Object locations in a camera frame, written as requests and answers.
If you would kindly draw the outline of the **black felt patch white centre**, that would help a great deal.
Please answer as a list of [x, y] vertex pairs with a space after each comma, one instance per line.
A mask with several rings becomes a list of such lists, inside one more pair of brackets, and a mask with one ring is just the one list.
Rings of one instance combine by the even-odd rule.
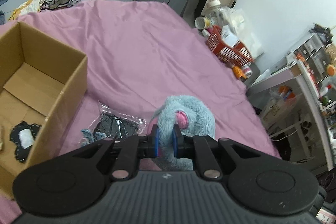
[[40, 124], [29, 124], [21, 121], [11, 129], [10, 141], [16, 145], [14, 155], [20, 163], [26, 162], [41, 126]]

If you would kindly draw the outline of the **grey fluffy plush toy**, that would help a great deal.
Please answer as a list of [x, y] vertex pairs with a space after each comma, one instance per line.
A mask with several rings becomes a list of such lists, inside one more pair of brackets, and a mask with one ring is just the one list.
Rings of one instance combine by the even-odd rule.
[[179, 126], [182, 135], [215, 137], [215, 118], [210, 109], [198, 98], [189, 95], [169, 96], [157, 109], [149, 123], [159, 129], [160, 157], [153, 162], [164, 171], [191, 170], [190, 159], [177, 159], [173, 153], [173, 128]]

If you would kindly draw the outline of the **yellow white clothing pile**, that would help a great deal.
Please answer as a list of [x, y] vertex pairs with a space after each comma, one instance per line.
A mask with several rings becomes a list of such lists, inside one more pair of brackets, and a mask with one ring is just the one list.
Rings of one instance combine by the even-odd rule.
[[39, 12], [44, 2], [45, 0], [28, 0], [22, 3], [12, 12], [11, 16], [7, 21], [9, 22], [16, 20], [17, 17], [28, 14], [29, 12]]

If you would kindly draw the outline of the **pink bed sheet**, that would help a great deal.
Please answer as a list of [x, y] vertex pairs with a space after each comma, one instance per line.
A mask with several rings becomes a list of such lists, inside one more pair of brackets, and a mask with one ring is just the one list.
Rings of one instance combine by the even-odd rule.
[[82, 129], [98, 116], [99, 103], [150, 122], [168, 96], [191, 95], [213, 113], [216, 138], [278, 156], [245, 85], [168, 5], [83, 1], [69, 9], [29, 13], [19, 21], [88, 57], [87, 92], [61, 153], [78, 147]]

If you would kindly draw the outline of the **open cardboard box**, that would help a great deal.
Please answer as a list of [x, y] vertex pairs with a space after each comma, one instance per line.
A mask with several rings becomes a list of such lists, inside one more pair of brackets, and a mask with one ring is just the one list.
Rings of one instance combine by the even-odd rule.
[[[1, 36], [1, 195], [12, 200], [17, 175], [59, 152], [87, 89], [88, 57], [26, 23], [9, 26]], [[10, 141], [20, 122], [41, 126], [24, 163]]]

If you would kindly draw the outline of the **orange bottle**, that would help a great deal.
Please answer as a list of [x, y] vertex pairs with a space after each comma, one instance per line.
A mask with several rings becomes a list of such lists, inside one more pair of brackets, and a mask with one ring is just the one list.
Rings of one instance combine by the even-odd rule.
[[245, 73], [243, 72], [243, 70], [240, 67], [238, 67], [236, 65], [233, 65], [231, 69], [232, 69], [232, 71], [233, 71], [233, 73], [234, 73], [234, 75], [237, 79], [239, 79], [241, 81], [245, 81], [247, 79]]

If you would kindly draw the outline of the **white desk shelf unit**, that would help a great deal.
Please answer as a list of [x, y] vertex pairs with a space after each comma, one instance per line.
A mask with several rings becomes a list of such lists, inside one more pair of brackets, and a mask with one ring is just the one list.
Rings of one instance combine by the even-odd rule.
[[280, 156], [315, 175], [335, 167], [335, 85], [328, 56], [310, 32], [248, 88], [250, 103]]

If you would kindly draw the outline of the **red plastic basket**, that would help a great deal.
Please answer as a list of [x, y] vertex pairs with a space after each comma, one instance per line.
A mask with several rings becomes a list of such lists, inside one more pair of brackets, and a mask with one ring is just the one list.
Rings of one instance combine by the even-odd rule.
[[247, 47], [240, 40], [233, 47], [230, 47], [222, 40], [221, 30], [219, 26], [213, 26], [210, 37], [206, 41], [210, 51], [223, 63], [231, 63], [242, 67], [253, 62], [252, 55]]

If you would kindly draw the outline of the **clear plastic jar white lid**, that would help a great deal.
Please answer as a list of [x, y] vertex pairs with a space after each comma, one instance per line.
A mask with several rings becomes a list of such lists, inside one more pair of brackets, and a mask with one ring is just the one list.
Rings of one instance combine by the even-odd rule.
[[228, 26], [226, 7], [222, 6], [219, 0], [208, 0], [206, 7], [205, 16], [212, 26]]

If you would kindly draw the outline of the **black item in plastic bag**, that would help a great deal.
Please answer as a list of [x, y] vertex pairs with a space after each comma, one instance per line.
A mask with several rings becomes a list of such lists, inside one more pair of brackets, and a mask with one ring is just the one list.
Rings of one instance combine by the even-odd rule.
[[100, 115], [93, 122], [91, 129], [97, 140], [105, 136], [115, 138], [116, 141], [125, 141], [130, 136], [143, 133], [146, 128], [145, 119], [117, 112], [101, 102], [99, 110]]

